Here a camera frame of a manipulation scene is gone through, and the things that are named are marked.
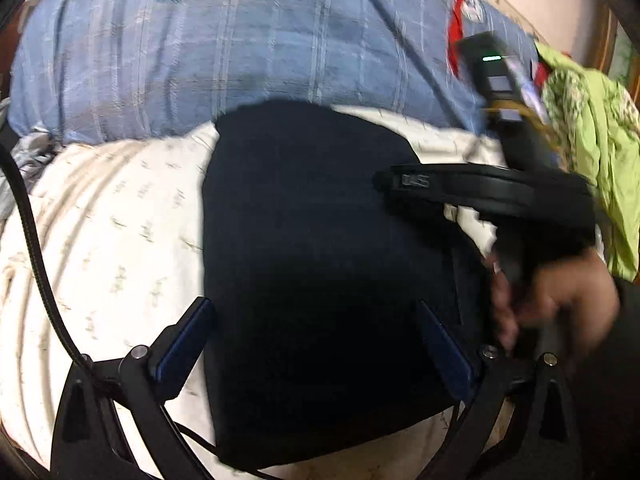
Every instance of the hand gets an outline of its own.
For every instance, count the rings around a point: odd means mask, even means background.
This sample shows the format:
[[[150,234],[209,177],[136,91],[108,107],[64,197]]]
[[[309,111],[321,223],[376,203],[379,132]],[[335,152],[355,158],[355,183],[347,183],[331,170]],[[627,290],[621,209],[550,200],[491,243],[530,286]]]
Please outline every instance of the hand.
[[[487,258],[495,265],[492,253]],[[620,298],[607,266],[593,249],[580,256],[542,267],[533,277],[527,297],[511,302],[511,287],[503,272],[492,285],[497,337],[507,351],[515,346],[520,327],[541,327],[567,309],[572,357],[580,359],[606,338],[620,309]]]

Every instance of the metal screw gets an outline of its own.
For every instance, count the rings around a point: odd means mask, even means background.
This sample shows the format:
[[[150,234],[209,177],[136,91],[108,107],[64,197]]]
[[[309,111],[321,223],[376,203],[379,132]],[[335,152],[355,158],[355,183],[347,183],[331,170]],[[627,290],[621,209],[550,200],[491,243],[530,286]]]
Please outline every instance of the metal screw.
[[[484,345],[482,347],[482,355],[487,359],[495,359],[500,355],[500,351],[493,345]]]
[[[131,357],[133,357],[134,359],[140,359],[143,358],[146,355],[146,352],[149,349],[144,346],[144,345],[138,345],[138,346],[134,346],[131,349]]]
[[[558,364],[558,358],[549,352],[542,356],[542,360],[549,366],[556,366]]]

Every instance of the blue clamp pad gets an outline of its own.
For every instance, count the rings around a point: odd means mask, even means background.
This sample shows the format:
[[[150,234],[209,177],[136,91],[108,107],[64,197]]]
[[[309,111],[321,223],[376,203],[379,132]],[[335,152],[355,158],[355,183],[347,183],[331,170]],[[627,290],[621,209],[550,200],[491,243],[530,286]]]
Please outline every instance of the blue clamp pad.
[[[418,302],[416,317],[422,341],[449,395],[456,400],[469,403],[476,394],[477,386],[471,362],[424,301]]]
[[[178,323],[162,330],[151,345],[148,370],[158,401],[175,399],[215,327],[215,309],[196,298]]]

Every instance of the red ribbon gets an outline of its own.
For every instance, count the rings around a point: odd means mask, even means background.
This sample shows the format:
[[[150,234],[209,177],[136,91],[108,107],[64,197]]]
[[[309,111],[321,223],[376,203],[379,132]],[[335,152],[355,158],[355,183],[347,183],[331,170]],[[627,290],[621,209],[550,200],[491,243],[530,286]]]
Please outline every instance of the red ribbon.
[[[455,0],[453,3],[453,11],[451,13],[451,21],[449,22],[449,36],[447,38],[447,59],[452,72],[458,77],[460,68],[458,65],[458,53],[454,45],[463,38],[462,33],[462,4],[465,0]]]

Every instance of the finger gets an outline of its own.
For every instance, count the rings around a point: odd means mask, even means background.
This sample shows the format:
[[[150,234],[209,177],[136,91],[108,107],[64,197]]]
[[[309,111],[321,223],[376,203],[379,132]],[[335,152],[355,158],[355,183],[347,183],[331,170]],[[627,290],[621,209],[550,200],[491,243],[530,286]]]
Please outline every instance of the finger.
[[[506,350],[515,346],[518,338],[518,321],[510,308],[494,309],[495,335]]]
[[[491,299],[495,308],[511,309],[511,285],[504,275],[498,272],[491,284]]]
[[[563,305],[571,305],[582,286],[582,261],[572,258],[539,270],[528,298],[516,309],[518,322],[539,326],[552,320]]]
[[[495,251],[491,251],[484,259],[484,266],[487,269],[494,269],[496,263],[498,263],[498,255],[495,253]]]

